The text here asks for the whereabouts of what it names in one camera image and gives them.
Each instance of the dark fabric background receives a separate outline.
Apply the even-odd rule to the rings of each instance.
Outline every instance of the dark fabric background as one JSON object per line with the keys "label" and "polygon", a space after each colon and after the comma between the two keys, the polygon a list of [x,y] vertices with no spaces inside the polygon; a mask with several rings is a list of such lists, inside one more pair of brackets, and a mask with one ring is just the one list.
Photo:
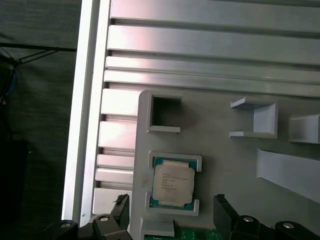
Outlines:
{"label": "dark fabric background", "polygon": [[[80,11],[80,0],[1,0],[0,42],[76,48]],[[15,58],[37,52],[6,50]],[[34,239],[61,217],[75,63],[76,53],[58,52],[17,69],[4,111],[28,154],[21,217],[0,228],[0,239]]]}

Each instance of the black cable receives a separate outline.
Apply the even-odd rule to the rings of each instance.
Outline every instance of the black cable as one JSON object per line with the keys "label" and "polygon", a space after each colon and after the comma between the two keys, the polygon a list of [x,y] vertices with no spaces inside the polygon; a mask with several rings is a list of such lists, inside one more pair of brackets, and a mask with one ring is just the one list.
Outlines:
{"label": "black cable", "polygon": [[10,58],[13,59],[13,57],[5,50],[2,46],[0,46],[0,48],[1,48],[6,54],[8,54],[8,56],[9,56]]}
{"label": "black cable", "polygon": [[34,50],[52,50],[60,52],[77,52],[76,48],[58,47],[58,46],[39,46],[30,44],[17,44],[17,43],[7,43],[0,42],[0,47],[14,48],[14,49],[34,49]]}
{"label": "black cable", "polygon": [[20,65],[26,64],[26,63],[30,63],[30,62],[32,62],[32,61],[35,61],[35,60],[37,60],[37,59],[41,59],[41,58],[46,57],[46,56],[49,56],[49,55],[51,55],[51,54],[55,54],[55,53],[57,53],[57,52],[58,52],[58,51],[56,50],[56,51],[50,52],[50,53],[48,53],[48,54],[45,54],[45,55],[36,57],[36,58],[34,58],[34,59],[31,59],[31,60],[28,60],[28,61],[24,61],[24,62],[20,63]]}
{"label": "black cable", "polygon": [[30,58],[30,57],[33,57],[33,56],[36,56],[36,55],[39,55],[39,54],[44,54],[44,53],[46,53],[46,52],[49,52],[49,50],[44,50],[44,51],[41,51],[41,52],[37,52],[37,53],[31,54],[31,55],[29,55],[29,56],[24,56],[24,57],[22,57],[22,58],[19,58],[19,60],[21,61],[21,60],[23,60],[23,59],[27,59],[27,58]]}
{"label": "black cable", "polygon": [[16,69],[12,69],[12,74],[10,74],[10,78],[9,80],[7,81],[7,78],[9,76],[9,72],[10,72],[10,68],[9,70],[7,71],[7,74],[5,75],[5,79],[4,79],[4,84],[3,84],[3,87],[2,87],[2,91],[1,91],[1,99],[0,99],[0,108],[2,108],[2,104],[5,100],[5,96],[6,96],[6,92],[10,89],[10,83],[11,83],[11,80],[13,79],[13,76],[15,74],[15,70]]}
{"label": "black cable", "polygon": [[6,95],[6,92],[7,92],[8,88],[10,88],[11,79],[12,79],[13,75],[15,74],[15,69],[12,70],[12,74],[10,74],[10,70],[11,69],[9,68],[8,71],[6,72],[6,75],[4,77],[4,83],[3,83],[2,88],[1,88],[0,119],[2,119],[3,127],[4,127],[5,130],[8,131],[10,140],[12,140],[13,139],[13,133],[12,133],[12,130],[11,130],[10,125],[9,125],[9,122],[8,122],[8,120],[7,120],[6,116],[5,116],[4,110],[3,110],[3,102],[4,102],[4,99],[5,99],[5,95]]}
{"label": "black cable", "polygon": [[5,74],[5,77],[4,77],[4,81],[3,81],[3,85],[2,85],[2,88],[1,88],[1,91],[0,91],[0,98],[2,98],[3,95],[6,94],[5,86],[6,86],[6,82],[7,82],[7,78],[8,78],[9,73],[10,73],[10,68],[8,69],[8,71],[6,71],[6,74]]}

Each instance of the silver screw head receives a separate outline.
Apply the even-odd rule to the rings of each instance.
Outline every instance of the silver screw head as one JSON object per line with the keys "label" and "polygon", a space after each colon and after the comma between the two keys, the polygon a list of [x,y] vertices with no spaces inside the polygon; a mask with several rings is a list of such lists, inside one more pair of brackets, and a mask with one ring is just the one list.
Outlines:
{"label": "silver screw head", "polygon": [[294,229],[295,228],[295,226],[293,226],[291,223],[289,223],[289,222],[285,222],[284,224],[283,224],[283,226],[286,228],[286,229]]}
{"label": "silver screw head", "polygon": [[70,227],[70,226],[71,226],[71,224],[66,222],[66,223],[64,223],[64,224],[61,225],[61,228],[64,229],[64,228],[68,228],[68,227]]}
{"label": "silver screw head", "polygon": [[105,221],[108,221],[108,217],[106,217],[106,216],[103,216],[103,217],[101,217],[99,220],[101,221],[101,222],[105,222]]}
{"label": "silver screw head", "polygon": [[249,216],[245,216],[245,217],[243,218],[243,220],[245,220],[247,223],[251,223],[251,222],[254,221],[254,220],[253,220],[251,217],[249,217]]}

